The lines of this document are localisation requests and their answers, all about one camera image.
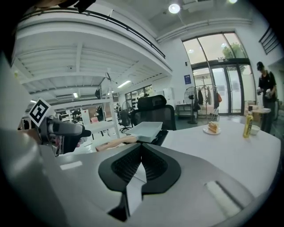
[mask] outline glass door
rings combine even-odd
[[[237,65],[211,67],[213,80],[222,98],[219,104],[220,115],[240,115],[243,112],[243,87],[240,81],[240,68]]]

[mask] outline ceiling light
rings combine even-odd
[[[169,11],[171,12],[171,13],[178,13],[179,11],[180,11],[180,7],[179,7],[179,5],[178,4],[171,4],[170,6],[169,6]]]
[[[126,82],[124,82],[123,84],[119,85],[117,88],[121,88],[122,86],[128,84],[129,82],[131,82],[130,80],[127,80]]]

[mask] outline white table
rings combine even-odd
[[[266,192],[277,171],[280,140],[263,131],[245,139],[244,125],[233,121],[221,121],[219,135],[204,133],[204,127],[169,131],[162,147],[207,160],[255,197]]]

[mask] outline black office chair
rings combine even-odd
[[[167,105],[164,96],[156,95],[152,97],[140,98],[138,100],[138,110],[131,113],[131,122],[138,125],[143,121],[163,122],[162,130],[177,130],[174,119],[174,108]]]
[[[120,119],[122,122],[119,122],[119,125],[124,126],[120,131],[123,133],[124,130],[129,130],[131,127],[128,127],[130,125],[130,118],[128,116],[128,110],[123,110],[120,112]]]

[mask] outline white bowl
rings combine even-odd
[[[260,130],[260,127],[258,127],[256,125],[252,125],[252,129],[250,130],[250,134],[251,135],[256,135],[259,130]]]

